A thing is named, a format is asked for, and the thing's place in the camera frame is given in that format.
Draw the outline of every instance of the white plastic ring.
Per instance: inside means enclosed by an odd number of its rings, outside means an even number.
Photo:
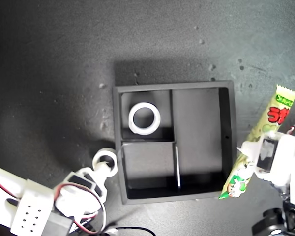
[[[93,165],[93,170],[95,170],[95,166],[100,163],[100,158],[103,157],[103,156],[109,156],[112,158],[112,160],[114,161],[114,167],[110,170],[110,173],[107,175],[107,177],[112,177],[114,176],[117,171],[118,171],[118,167],[117,167],[117,156],[116,156],[116,151],[112,148],[109,148],[109,147],[106,147],[106,148],[103,148],[101,150],[99,150],[94,158],[93,158],[93,162],[92,162],[92,165]]]
[[[141,108],[148,108],[154,114],[153,123],[147,128],[140,128],[140,127],[136,126],[136,124],[134,123],[134,120],[133,120],[134,114]],[[152,134],[158,129],[160,123],[161,123],[161,114],[160,114],[159,110],[151,103],[140,102],[140,103],[134,105],[130,110],[130,113],[129,113],[129,128],[135,134],[140,134],[140,135]]]

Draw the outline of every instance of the black wire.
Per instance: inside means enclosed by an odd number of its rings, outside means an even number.
[[[152,230],[149,230],[149,229],[143,228],[143,227],[128,226],[128,227],[115,227],[115,229],[117,229],[117,230],[143,230],[143,231],[149,232],[153,236],[156,236],[156,234]]]

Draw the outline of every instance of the dark gray table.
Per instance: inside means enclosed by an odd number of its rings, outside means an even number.
[[[295,89],[295,0],[1,0],[0,167],[54,187],[113,146],[115,83],[214,79],[235,84],[240,144],[275,84]],[[109,220],[158,236],[247,236],[281,204],[256,178],[239,199],[137,206],[107,187]]]

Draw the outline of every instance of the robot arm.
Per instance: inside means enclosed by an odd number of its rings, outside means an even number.
[[[283,199],[282,209],[263,213],[263,220],[252,227],[253,236],[295,236],[295,137],[268,132],[257,142],[244,142],[240,151],[253,163],[256,176],[269,181]]]
[[[110,159],[102,161],[103,156]],[[104,211],[107,197],[104,183],[117,171],[116,154],[110,148],[95,155],[93,170],[71,172],[55,190],[0,168],[0,224],[17,236],[66,236],[82,219],[93,218],[101,208]],[[74,184],[88,192],[69,186]]]

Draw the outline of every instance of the snack package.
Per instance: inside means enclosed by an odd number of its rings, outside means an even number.
[[[276,85],[275,95],[271,98],[257,125],[250,131],[246,141],[257,141],[263,133],[270,130],[277,131],[288,116],[294,100],[294,91]],[[253,163],[248,160],[247,156],[239,154],[219,199],[237,198],[244,193],[254,172],[253,167]]]

